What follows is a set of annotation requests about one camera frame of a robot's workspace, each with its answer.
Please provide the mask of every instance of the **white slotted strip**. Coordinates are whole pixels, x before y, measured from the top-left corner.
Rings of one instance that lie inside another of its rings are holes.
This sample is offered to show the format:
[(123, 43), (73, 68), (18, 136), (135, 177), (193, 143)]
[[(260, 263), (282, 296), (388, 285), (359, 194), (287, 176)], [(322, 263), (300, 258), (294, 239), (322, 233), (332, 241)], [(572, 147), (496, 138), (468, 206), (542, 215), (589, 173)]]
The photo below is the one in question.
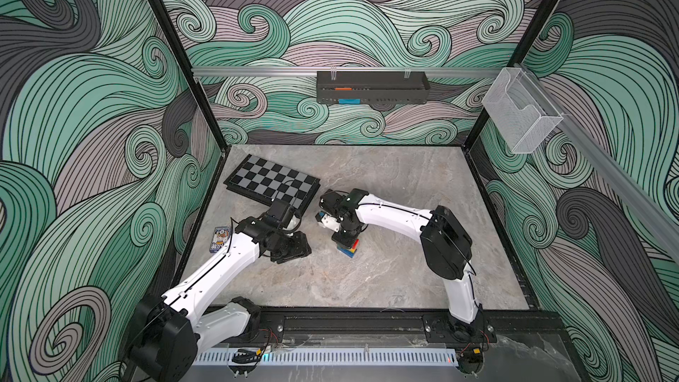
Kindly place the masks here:
[[(231, 361), (236, 348), (210, 348), (194, 366), (220, 366)], [(259, 366), (457, 366), (454, 349), (446, 348), (313, 348), (296, 347), (266, 354)]]

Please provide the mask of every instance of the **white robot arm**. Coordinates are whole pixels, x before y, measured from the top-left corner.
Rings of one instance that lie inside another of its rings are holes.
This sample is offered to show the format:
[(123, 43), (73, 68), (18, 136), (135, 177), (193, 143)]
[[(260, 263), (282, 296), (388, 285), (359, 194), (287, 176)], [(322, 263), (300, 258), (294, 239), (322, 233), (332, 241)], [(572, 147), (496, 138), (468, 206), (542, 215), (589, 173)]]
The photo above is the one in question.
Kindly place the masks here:
[(162, 297), (147, 295), (130, 323), (130, 358), (159, 382), (178, 381), (196, 356), (224, 339), (259, 329), (259, 307), (238, 297), (203, 315), (244, 268), (269, 251), (280, 264), (311, 254), (300, 219), (290, 204), (275, 200), (260, 217), (234, 228), (228, 245)]
[[(335, 233), (333, 241), (350, 248), (364, 225), (402, 233), (422, 244), (429, 268), (443, 277), (454, 319), (471, 323), (478, 311), (470, 277), (471, 239), (448, 208), (417, 209), (384, 201), (354, 189), (326, 192), (318, 222)], [(259, 329), (259, 307), (241, 297), (203, 315), (216, 296), (244, 268), (270, 251), (280, 264), (311, 254), (306, 236), (295, 231), (300, 219), (290, 204), (275, 200), (260, 217), (234, 228), (230, 243), (162, 297), (147, 295), (130, 323), (129, 357), (159, 382), (175, 382), (196, 355), (224, 339)]]
[(448, 208), (435, 210), (401, 206), (366, 191), (346, 195), (328, 190), (320, 199), (318, 224), (335, 233), (333, 241), (351, 248), (364, 225), (389, 228), (420, 242), (429, 268), (443, 277), (448, 311), (470, 324), (478, 312), (469, 264), (471, 238)]

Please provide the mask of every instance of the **swirl pattern wall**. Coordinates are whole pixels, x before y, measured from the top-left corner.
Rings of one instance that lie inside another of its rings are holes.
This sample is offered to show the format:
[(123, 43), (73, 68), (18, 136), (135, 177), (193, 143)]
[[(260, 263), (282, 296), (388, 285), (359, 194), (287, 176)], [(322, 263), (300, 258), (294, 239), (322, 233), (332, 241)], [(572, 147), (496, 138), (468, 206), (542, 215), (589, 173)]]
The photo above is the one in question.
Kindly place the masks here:
[[(677, 3), (561, 0), (525, 63), (679, 223)], [(678, 380), (679, 265), (563, 133), (528, 156), (492, 122), (480, 139), (486, 190), (592, 380)]]
[[(164, 0), (193, 65), (500, 68), (535, 0)], [(225, 139), (462, 144), (489, 80), (435, 79), (421, 106), (318, 106), (315, 80), (207, 78)]]
[(119, 380), (174, 274), (219, 149), (158, 33), (146, 0), (0, 0), (3, 381)]

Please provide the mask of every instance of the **marble table surface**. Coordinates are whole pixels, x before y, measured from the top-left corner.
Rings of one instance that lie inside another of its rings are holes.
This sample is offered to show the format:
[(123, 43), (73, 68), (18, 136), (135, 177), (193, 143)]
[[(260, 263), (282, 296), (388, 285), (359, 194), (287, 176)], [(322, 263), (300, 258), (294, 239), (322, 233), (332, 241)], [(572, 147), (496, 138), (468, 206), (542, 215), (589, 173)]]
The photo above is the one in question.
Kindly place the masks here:
[(337, 251), (331, 232), (314, 215), (327, 188), (364, 189), (414, 208), (450, 208), (472, 237), (474, 291), (485, 309), (528, 309), (488, 210), (456, 147), (238, 145), (227, 158), (191, 251), (184, 276), (211, 256), (216, 226), (230, 217), (258, 216), (267, 207), (227, 191), (223, 181), (247, 154), (314, 175), (321, 186), (300, 230), (312, 254), (277, 265), (261, 257), (243, 270), (214, 301), (244, 296), (259, 305), (325, 307), (447, 308), (442, 279), (426, 265), (422, 246), (412, 239), (370, 226), (353, 259)]

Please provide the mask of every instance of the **chessboard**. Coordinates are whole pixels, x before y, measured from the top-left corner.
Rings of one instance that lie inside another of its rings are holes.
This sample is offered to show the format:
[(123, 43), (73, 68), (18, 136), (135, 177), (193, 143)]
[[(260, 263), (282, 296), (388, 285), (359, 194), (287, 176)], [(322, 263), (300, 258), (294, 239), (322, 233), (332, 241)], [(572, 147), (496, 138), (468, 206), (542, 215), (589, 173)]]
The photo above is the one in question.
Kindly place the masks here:
[(274, 199), (282, 199), (295, 207), (302, 216), (320, 187), (320, 179), (248, 155), (224, 184), (226, 189), (265, 205), (270, 205)]

